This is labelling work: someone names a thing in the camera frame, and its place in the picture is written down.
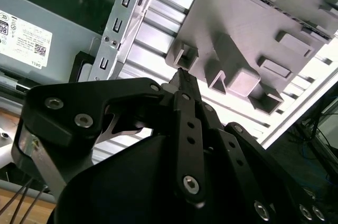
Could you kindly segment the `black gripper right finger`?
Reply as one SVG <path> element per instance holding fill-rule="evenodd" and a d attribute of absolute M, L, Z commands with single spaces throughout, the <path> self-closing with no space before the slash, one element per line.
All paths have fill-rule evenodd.
<path fill-rule="evenodd" d="M 186 75 L 204 150 L 211 223 L 327 223 L 327 213 L 239 124 L 223 125 Z"/>

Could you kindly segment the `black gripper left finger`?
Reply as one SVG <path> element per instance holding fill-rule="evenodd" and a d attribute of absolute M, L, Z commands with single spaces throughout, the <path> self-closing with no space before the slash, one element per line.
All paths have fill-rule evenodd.
<path fill-rule="evenodd" d="M 25 98 L 14 146 L 20 167 L 57 203 L 80 173 L 141 141 L 194 122 L 195 102 L 179 69 L 167 85 L 149 78 L 37 86 Z"/>

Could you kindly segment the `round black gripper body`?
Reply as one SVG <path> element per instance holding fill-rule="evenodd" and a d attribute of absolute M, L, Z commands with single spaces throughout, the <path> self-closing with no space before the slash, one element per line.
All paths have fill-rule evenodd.
<path fill-rule="evenodd" d="M 179 120 L 77 175 L 55 223 L 253 223 L 253 174 L 219 123 Z"/>

